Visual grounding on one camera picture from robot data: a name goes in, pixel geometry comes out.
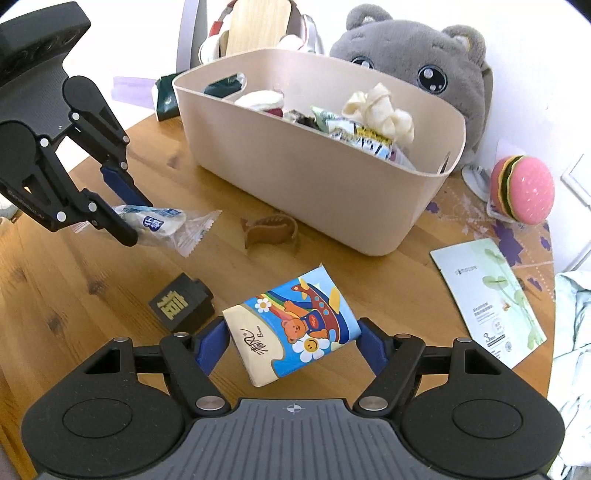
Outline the cartoon bear tissue pack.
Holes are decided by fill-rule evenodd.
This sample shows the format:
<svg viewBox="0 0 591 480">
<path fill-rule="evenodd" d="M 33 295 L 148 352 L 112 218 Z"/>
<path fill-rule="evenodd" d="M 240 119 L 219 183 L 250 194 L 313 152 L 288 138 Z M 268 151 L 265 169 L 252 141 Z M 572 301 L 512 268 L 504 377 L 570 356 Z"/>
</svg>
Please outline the cartoon bear tissue pack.
<svg viewBox="0 0 591 480">
<path fill-rule="evenodd" d="M 359 338 L 360 323 L 324 266 L 222 312 L 249 374 L 263 387 Z"/>
</svg>

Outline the clear white snack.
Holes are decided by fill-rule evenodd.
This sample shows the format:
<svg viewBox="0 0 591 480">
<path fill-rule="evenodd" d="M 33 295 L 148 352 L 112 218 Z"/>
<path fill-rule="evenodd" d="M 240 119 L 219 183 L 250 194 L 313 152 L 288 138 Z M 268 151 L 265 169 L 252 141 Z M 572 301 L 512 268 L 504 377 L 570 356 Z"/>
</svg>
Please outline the clear white snack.
<svg viewBox="0 0 591 480">
<path fill-rule="evenodd" d="M 166 247 L 188 257 L 204 238 L 221 210 L 200 214 L 193 210 L 118 205 L 115 213 L 137 234 L 135 245 Z"/>
</svg>

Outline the white kitty plush toy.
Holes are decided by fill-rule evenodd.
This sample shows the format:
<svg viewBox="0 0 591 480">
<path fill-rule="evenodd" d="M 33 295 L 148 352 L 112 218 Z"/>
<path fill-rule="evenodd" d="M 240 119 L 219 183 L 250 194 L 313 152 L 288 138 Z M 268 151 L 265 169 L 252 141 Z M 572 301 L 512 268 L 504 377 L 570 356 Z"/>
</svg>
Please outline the white kitty plush toy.
<svg viewBox="0 0 591 480">
<path fill-rule="evenodd" d="M 236 99 L 235 105 L 281 118 L 283 117 L 284 95 L 280 91 L 257 90 Z"/>
</svg>

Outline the white green snack bag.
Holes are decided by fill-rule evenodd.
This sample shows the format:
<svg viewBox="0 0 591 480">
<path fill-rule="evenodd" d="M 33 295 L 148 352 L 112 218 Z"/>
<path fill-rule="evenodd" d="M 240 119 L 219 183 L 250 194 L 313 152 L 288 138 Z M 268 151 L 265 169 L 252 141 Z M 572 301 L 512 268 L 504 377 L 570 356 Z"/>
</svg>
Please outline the white green snack bag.
<svg viewBox="0 0 591 480">
<path fill-rule="evenodd" d="M 359 123 L 346 122 L 342 126 L 337 126 L 329 133 L 329 137 L 383 161 L 416 171 L 414 164 L 396 143 Z"/>
</svg>

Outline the brown plush keychain with tag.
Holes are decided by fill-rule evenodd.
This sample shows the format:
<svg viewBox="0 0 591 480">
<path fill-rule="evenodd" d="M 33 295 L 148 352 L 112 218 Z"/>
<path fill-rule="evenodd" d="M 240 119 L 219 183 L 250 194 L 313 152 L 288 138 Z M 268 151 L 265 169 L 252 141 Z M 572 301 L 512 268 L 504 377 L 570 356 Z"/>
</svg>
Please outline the brown plush keychain with tag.
<svg viewBox="0 0 591 480">
<path fill-rule="evenodd" d="M 308 116 L 304 113 L 298 112 L 297 110 L 290 110 L 283 113 L 283 120 L 290 122 L 291 124 L 301 125 L 313 130 L 321 131 L 321 126 L 318 125 L 318 121 L 314 115 Z"/>
</svg>

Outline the cream cloth scrunchie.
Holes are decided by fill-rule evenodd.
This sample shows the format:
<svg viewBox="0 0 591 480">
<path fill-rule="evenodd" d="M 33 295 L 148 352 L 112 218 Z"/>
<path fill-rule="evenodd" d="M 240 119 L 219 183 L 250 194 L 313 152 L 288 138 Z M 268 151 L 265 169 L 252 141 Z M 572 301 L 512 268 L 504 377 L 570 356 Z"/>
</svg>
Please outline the cream cloth scrunchie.
<svg viewBox="0 0 591 480">
<path fill-rule="evenodd" d="M 367 93 L 356 91 L 342 107 L 342 116 L 362 123 L 399 146 L 414 142 L 412 115 L 394 105 L 393 95 L 383 83 L 377 83 Z"/>
</svg>

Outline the small black box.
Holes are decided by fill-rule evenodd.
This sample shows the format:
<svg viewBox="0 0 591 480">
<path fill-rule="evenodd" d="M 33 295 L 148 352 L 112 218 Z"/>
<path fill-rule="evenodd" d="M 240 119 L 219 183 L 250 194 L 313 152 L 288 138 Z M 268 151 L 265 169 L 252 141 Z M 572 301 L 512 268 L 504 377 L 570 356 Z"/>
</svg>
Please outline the small black box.
<svg viewBox="0 0 591 480">
<path fill-rule="evenodd" d="M 213 294 L 199 279 L 181 273 L 148 303 L 171 333 L 194 333 L 214 315 Z"/>
</svg>

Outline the green leaf face mask sachet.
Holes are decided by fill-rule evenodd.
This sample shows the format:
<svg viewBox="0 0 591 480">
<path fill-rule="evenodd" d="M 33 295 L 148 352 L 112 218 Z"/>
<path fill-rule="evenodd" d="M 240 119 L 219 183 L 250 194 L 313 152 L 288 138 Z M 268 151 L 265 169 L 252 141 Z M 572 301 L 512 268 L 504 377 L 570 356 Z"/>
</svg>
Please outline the green leaf face mask sachet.
<svg viewBox="0 0 591 480">
<path fill-rule="evenodd" d="M 546 342 L 517 277 L 493 240 L 434 250 L 431 258 L 471 338 L 507 367 L 516 367 Z"/>
</svg>

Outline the purple flower table mat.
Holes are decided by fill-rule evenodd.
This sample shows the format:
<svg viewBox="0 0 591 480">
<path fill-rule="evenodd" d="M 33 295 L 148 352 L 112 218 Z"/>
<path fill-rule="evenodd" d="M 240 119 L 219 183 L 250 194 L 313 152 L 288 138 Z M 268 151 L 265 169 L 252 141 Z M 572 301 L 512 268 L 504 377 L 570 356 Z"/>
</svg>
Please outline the purple flower table mat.
<svg viewBox="0 0 591 480">
<path fill-rule="evenodd" d="M 510 224 L 487 214 L 458 174 L 451 175 L 425 210 L 424 220 L 459 231 L 457 242 L 491 238 L 522 286 L 538 296 L 554 296 L 554 262 L 549 225 Z"/>
</svg>

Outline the brown hair claw clip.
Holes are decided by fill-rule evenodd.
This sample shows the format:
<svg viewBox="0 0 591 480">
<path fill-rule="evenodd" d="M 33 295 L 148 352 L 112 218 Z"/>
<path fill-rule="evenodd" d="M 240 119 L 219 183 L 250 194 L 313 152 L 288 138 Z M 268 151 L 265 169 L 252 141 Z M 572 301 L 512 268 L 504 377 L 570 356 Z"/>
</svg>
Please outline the brown hair claw clip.
<svg viewBox="0 0 591 480">
<path fill-rule="evenodd" d="M 298 250 L 297 220 L 290 215 L 274 213 L 259 219 L 240 219 L 245 250 L 257 244 L 280 245 L 288 244 L 290 251 Z"/>
</svg>

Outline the light blue striped cloth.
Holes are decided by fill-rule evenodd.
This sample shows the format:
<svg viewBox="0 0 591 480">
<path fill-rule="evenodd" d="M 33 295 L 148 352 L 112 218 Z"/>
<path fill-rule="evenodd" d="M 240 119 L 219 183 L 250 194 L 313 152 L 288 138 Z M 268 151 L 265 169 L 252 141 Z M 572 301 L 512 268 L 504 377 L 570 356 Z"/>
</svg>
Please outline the light blue striped cloth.
<svg viewBox="0 0 591 480">
<path fill-rule="evenodd" d="M 549 476 L 590 477 L 590 274 L 555 279 L 556 323 L 548 399 L 560 412 L 565 438 Z"/>
</svg>

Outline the wooden headphone stand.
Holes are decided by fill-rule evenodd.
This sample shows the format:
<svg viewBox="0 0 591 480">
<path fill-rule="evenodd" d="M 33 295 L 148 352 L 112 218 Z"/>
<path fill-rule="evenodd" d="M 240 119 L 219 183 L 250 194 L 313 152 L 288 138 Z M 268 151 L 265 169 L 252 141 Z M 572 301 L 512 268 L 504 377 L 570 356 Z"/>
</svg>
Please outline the wooden headphone stand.
<svg viewBox="0 0 591 480">
<path fill-rule="evenodd" d="M 276 47 L 287 34 L 293 1 L 229 1 L 216 23 L 219 57 Z"/>
</svg>

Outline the beige plastic storage bin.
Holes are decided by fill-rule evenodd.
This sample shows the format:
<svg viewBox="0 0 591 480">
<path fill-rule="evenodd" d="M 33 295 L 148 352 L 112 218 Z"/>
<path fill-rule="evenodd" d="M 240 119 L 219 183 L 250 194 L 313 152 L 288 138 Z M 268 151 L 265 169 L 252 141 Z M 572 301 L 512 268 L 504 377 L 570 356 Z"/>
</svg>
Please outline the beige plastic storage bin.
<svg viewBox="0 0 591 480">
<path fill-rule="evenodd" d="M 245 91 L 280 91 L 287 110 L 339 112 L 356 91 L 383 83 L 414 120 L 412 171 L 313 129 L 216 98 L 206 88 L 235 74 Z M 369 256 L 398 248 L 458 164 L 463 115 L 446 101 L 384 73 L 281 49 L 229 56 L 173 82 L 197 163 L 263 202 Z"/>
</svg>

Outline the pink burger toy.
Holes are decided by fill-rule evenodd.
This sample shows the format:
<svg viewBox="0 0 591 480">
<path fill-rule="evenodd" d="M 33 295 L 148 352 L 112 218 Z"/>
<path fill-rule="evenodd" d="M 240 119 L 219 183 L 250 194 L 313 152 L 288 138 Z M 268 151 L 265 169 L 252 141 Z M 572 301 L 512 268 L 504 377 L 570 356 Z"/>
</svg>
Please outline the pink burger toy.
<svg viewBox="0 0 591 480">
<path fill-rule="evenodd" d="M 506 156 L 493 168 L 489 199 L 507 218 L 526 225 L 540 224 L 554 204 L 552 173 L 537 157 Z"/>
</svg>

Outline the red white headphones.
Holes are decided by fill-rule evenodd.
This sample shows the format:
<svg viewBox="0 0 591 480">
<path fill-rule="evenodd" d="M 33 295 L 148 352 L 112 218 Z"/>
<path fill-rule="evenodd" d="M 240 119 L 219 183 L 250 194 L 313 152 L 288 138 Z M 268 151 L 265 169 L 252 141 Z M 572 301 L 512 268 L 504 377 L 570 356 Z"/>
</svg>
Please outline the red white headphones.
<svg viewBox="0 0 591 480">
<path fill-rule="evenodd" d="M 197 58 L 209 64 L 267 48 L 324 53 L 314 19 L 301 13 L 296 1 L 229 1 L 212 23 Z"/>
</svg>

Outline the green panda snack bag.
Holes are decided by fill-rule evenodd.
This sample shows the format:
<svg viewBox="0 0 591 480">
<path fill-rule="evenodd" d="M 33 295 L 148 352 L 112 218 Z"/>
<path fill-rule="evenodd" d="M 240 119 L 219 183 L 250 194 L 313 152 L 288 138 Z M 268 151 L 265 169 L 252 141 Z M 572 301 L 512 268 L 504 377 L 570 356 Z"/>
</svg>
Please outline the green panda snack bag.
<svg viewBox="0 0 591 480">
<path fill-rule="evenodd" d="M 345 131 L 349 134 L 356 134 L 363 127 L 359 122 L 353 121 L 344 116 L 335 114 L 327 109 L 311 106 L 311 113 L 315 117 L 315 123 L 318 129 L 327 134 L 332 134 L 337 130 Z"/>
</svg>

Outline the grey plush cat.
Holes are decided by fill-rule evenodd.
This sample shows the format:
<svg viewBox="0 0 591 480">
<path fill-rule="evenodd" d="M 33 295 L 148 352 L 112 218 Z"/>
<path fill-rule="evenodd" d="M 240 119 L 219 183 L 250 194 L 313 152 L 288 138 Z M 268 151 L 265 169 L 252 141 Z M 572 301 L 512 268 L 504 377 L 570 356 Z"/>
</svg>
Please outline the grey plush cat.
<svg viewBox="0 0 591 480">
<path fill-rule="evenodd" d="M 458 166 L 475 160 L 493 94 L 485 39 L 476 29 L 454 25 L 438 31 L 363 4 L 349 12 L 346 32 L 329 55 L 386 73 L 450 103 L 466 124 L 466 147 Z"/>
</svg>

